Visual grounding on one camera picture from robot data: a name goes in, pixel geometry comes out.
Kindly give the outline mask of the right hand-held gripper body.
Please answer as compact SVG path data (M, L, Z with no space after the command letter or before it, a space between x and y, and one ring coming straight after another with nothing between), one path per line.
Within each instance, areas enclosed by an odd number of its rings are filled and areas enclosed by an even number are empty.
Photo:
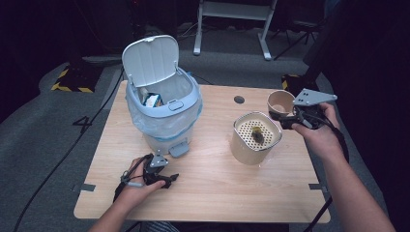
M298 123L308 129L317 130L326 122L320 103L336 100L337 95L304 88L293 101L294 116L297 118Z

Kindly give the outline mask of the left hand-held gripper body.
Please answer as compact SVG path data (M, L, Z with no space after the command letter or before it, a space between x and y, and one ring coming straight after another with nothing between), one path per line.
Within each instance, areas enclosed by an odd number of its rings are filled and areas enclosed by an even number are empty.
M163 155L149 154L145 156L143 179L146 185L152 185L157 181L165 181L169 184L169 178L162 176L160 172L168 165L168 160Z

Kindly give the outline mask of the brown paper cup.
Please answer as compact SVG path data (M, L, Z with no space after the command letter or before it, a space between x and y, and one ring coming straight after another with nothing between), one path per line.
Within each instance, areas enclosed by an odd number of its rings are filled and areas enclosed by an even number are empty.
M285 90L276 90L272 92L267 99L270 116L273 119L286 117L293 111L294 100L295 97Z

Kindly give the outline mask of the dark yellow food scraps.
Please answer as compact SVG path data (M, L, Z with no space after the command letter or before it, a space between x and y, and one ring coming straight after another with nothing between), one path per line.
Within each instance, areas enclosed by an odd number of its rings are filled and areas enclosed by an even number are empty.
M260 127L253 127L251 129L251 136L256 143L258 144L264 143L264 135Z

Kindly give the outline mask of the beige strainer container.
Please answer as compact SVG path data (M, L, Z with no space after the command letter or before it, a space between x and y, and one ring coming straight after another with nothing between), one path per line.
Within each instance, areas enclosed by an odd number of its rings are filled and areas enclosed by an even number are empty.
M264 143L256 143L251 136L251 129L260 127ZM239 117L233 124L230 143L231 153L240 163L256 165L261 163L282 138L281 129L264 113L252 111Z

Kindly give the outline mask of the white and blue pedal bin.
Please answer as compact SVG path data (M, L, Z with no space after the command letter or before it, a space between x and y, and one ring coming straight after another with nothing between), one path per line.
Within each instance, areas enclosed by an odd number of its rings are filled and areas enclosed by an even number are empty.
M179 67L176 40L159 35L131 43L122 62L134 126L154 152L174 158L186 154L203 100L196 80Z

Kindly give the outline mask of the person's left hand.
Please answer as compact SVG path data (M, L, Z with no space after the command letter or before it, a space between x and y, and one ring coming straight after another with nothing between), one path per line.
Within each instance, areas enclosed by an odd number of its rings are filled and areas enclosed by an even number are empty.
M165 185L165 181L157 181L153 184L146 185L143 179L144 159L134 159L128 172L131 186L126 185L119 194L116 203L123 206L135 208L141 204L151 193L161 189Z

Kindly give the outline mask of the person's right hand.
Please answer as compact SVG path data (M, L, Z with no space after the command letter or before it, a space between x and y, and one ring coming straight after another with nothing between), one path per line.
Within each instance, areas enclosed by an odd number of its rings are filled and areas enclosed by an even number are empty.
M329 126L311 130L303 125L293 124L292 129L304 138L313 153L323 161L344 160L337 136Z

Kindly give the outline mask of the black yellow striped stand base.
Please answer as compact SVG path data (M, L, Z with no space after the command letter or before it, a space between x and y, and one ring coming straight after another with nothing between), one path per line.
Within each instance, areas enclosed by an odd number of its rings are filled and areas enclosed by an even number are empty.
M318 91L319 87L315 80L304 75L285 74L281 77L282 88L297 97L303 89Z
M52 91L94 93L102 68L75 69L67 65L52 85Z

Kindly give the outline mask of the person's striped clothing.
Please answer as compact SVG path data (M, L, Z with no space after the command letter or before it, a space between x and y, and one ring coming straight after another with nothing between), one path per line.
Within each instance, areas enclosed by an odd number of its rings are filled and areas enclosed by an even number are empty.
M168 221L144 221L141 223L139 232L180 232Z

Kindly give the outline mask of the clear plastic bin liner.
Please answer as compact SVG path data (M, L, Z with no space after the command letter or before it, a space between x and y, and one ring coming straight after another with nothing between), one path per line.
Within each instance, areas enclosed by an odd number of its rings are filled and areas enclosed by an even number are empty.
M160 94L163 105L144 106L144 93ZM185 73L175 73L161 82L142 87L134 87L129 82L126 101L133 124L141 132L163 141L189 130L199 118L203 105L199 85Z

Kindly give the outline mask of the grey flat stand base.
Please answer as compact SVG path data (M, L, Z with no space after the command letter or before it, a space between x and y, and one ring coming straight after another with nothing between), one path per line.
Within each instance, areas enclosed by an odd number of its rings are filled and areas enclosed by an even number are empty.
M122 64L122 59L117 55L85 56L82 60L90 65L98 67L111 67Z

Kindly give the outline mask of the white metal desk frame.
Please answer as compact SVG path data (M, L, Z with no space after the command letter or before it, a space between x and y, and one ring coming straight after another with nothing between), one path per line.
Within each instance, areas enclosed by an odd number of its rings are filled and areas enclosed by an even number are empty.
M205 16L247 19L264 22L263 31L257 34L257 39L259 41L264 59L270 61L272 56L266 43L266 37L274 16L277 2L278 0L272 0L271 4L268 6L256 6L199 0L197 10L197 31L194 40L193 54L198 56L201 53L202 22Z

